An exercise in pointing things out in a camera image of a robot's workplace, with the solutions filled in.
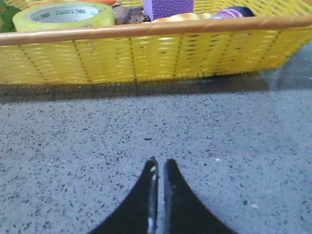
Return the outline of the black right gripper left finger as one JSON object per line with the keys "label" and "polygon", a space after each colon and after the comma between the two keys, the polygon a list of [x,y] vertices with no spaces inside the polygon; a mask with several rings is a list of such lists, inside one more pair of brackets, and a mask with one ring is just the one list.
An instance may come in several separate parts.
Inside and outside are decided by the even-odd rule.
{"label": "black right gripper left finger", "polygon": [[146,161],[134,187],[92,234],[154,234],[157,229],[158,163]]}

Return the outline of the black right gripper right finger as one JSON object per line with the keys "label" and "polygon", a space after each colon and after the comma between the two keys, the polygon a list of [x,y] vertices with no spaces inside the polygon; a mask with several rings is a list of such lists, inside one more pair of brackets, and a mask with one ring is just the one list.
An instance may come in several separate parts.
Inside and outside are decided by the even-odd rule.
{"label": "black right gripper right finger", "polygon": [[165,234],[234,234],[194,194],[178,164],[164,165]]}

